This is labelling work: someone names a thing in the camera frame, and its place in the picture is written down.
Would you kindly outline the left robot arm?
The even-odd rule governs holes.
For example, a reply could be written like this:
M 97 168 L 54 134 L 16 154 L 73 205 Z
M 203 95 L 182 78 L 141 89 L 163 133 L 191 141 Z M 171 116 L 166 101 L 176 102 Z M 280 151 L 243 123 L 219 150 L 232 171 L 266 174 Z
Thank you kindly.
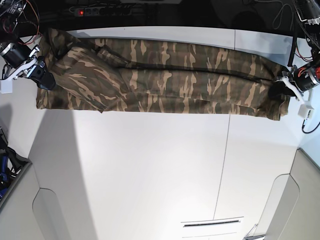
M 312 109 L 311 101 L 303 93 L 320 85 L 320 2 L 294 0 L 293 38 L 287 66 L 290 68 L 277 77 L 268 92 L 270 99 L 295 97 L 301 106 Z M 311 48 L 311 57 L 302 57 L 298 47 L 298 31 L 302 30 Z

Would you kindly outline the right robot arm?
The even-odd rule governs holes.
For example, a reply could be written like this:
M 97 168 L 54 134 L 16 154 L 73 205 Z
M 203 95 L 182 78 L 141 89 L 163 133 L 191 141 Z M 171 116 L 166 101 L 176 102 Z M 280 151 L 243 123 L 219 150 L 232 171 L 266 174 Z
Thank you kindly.
M 28 41 L 18 37 L 16 28 L 19 18 L 29 5 L 35 14 L 37 23 L 27 20 L 36 28 L 36 34 Z M 28 0 L 2 0 L 0 2 L 0 57 L 4 60 L 0 77 L 0 92 L 12 92 L 12 84 L 18 78 L 25 78 L 36 83 L 37 87 L 52 90 L 56 81 L 48 71 L 45 58 L 38 55 L 41 48 L 38 44 L 30 47 L 40 36 L 40 18 L 38 12 Z

